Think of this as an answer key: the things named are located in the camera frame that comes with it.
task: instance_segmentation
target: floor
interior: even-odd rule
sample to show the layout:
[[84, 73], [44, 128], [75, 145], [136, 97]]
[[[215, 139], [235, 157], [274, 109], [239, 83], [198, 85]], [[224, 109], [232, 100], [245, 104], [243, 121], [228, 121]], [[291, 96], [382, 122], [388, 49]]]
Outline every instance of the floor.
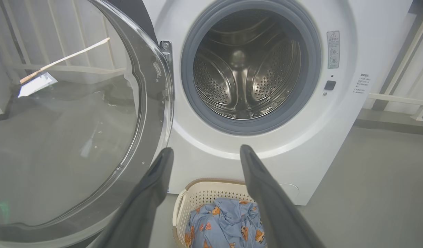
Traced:
[[[175, 195], [158, 207], [151, 248], [175, 248]], [[423, 135], [353, 127], [303, 216], [329, 248], [423, 247]]]
[[354, 126], [384, 129], [395, 132], [423, 134], [423, 121], [416, 121], [406, 113], [361, 109]]

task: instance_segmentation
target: laundry basket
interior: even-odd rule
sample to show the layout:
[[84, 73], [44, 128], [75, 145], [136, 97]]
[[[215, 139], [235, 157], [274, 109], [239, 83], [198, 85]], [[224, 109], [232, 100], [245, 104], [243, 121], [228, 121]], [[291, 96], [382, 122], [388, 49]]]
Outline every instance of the laundry basket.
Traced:
[[179, 247], [186, 247], [184, 235], [190, 212], [213, 203], [216, 198], [254, 202], [243, 182], [222, 179], [199, 179], [191, 182], [179, 194], [173, 209], [173, 237]]

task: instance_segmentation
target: glass door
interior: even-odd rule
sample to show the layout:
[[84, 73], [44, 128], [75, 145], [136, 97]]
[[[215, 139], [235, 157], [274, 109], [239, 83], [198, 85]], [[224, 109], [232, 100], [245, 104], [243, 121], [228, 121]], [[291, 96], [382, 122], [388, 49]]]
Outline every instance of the glass door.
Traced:
[[135, 21], [104, 0], [0, 0], [0, 245], [96, 234], [166, 147], [170, 43]]

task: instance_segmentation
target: front-loading washing machine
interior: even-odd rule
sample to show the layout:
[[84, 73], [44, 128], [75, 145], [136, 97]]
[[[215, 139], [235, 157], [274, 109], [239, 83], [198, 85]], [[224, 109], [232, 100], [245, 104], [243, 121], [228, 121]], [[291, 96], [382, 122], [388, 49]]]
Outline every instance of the front-loading washing machine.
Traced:
[[11, 85], [0, 87], [0, 246], [96, 234], [165, 146], [169, 193], [200, 178], [243, 180], [248, 144], [306, 205], [410, 4], [0, 1], [0, 82]]

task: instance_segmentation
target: clothing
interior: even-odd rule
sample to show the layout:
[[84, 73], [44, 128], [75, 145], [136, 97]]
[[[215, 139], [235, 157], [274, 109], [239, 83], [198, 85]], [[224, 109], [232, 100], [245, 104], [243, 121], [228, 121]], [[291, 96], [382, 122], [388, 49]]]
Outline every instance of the clothing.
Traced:
[[263, 248], [266, 244], [255, 203], [217, 198], [193, 210], [185, 229], [189, 248]]

